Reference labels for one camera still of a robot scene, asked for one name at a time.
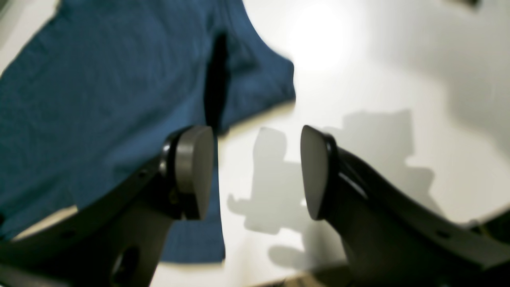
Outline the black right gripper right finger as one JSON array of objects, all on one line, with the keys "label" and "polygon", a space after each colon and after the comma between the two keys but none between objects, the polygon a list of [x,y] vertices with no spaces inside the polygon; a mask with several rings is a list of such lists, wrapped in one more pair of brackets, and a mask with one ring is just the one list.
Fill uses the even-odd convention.
[{"label": "black right gripper right finger", "polygon": [[454,224],[311,126],[300,154],[308,213],[339,234],[357,287],[508,287],[508,212]]}]

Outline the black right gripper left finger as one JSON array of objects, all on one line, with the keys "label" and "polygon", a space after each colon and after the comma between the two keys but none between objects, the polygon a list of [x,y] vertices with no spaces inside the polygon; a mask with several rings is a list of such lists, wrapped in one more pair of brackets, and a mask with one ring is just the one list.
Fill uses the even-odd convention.
[{"label": "black right gripper left finger", "polygon": [[2,287],[147,287],[176,220],[206,217],[210,126],[166,138],[161,154],[73,216],[1,243]]}]

